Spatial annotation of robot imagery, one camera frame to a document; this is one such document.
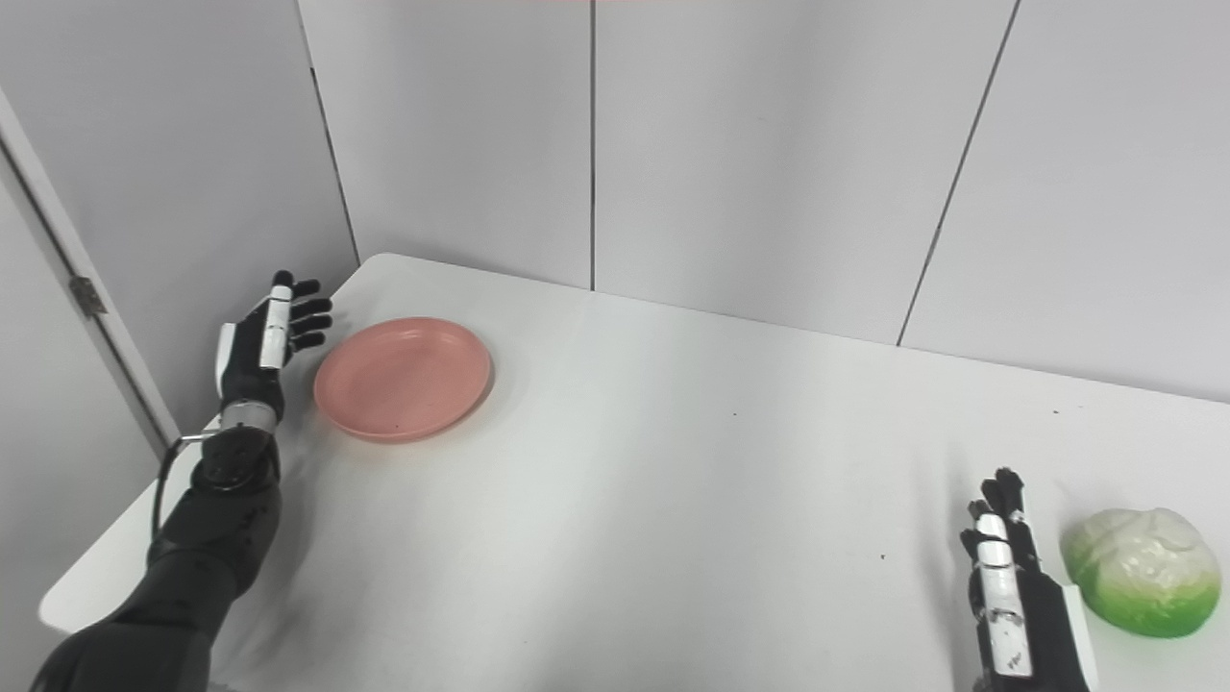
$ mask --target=robotic hand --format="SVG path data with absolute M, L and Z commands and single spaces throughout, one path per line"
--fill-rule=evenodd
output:
M 119 608 L 65 639 L 31 692 L 204 692 L 209 650 L 235 599 L 256 580 L 273 542 L 282 495 L 274 429 L 284 401 L 279 371 L 295 352 L 325 342 L 332 302 L 316 280 L 278 272 L 269 296 L 223 327 L 218 354 L 221 424 L 183 438 L 159 471 L 154 538 L 144 579 Z M 202 458 L 165 525 L 160 500 L 186 441 Z
M 969 504 L 961 542 L 974 562 L 969 605 L 983 676 L 975 692 L 1096 692 L 1097 670 L 1080 591 L 1042 572 L 1025 520 L 1021 477 L 999 470 Z

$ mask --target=door hinge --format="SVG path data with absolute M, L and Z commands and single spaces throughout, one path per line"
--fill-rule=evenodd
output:
M 73 297 L 76 299 L 77 305 L 80 305 L 81 311 L 85 312 L 85 316 L 92 317 L 107 313 L 107 306 L 102 304 L 102 297 L 98 297 L 98 291 L 93 288 L 93 281 L 89 278 L 74 275 L 69 279 L 69 290 L 73 293 Z

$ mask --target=door frame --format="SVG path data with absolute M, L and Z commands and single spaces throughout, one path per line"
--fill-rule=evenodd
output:
M 132 333 L 116 311 L 116 302 L 107 293 L 107 286 L 86 252 L 76 224 L 60 200 L 55 186 L 43 168 L 38 154 L 17 119 L 17 113 L 2 90 L 0 90 L 0 166 L 7 166 L 12 171 L 25 192 L 26 202 L 41 221 L 38 224 L 41 229 L 31 230 L 36 234 L 42 230 L 46 237 L 36 240 L 49 242 L 52 254 L 59 258 L 60 265 L 53 265 L 57 278 L 62 279 L 65 286 L 74 277 L 89 278 L 106 306 L 106 312 L 90 315 L 86 320 L 90 324 L 90 336 L 141 433 L 154 449 L 155 458 L 161 457 L 162 451 L 180 438 L 180 429 L 145 360 L 137 350 Z

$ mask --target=green cabbage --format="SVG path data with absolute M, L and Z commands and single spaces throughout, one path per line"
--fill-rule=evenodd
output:
M 1191 634 L 1221 595 L 1213 552 L 1170 510 L 1098 513 L 1069 530 L 1060 549 L 1089 607 L 1137 634 Z

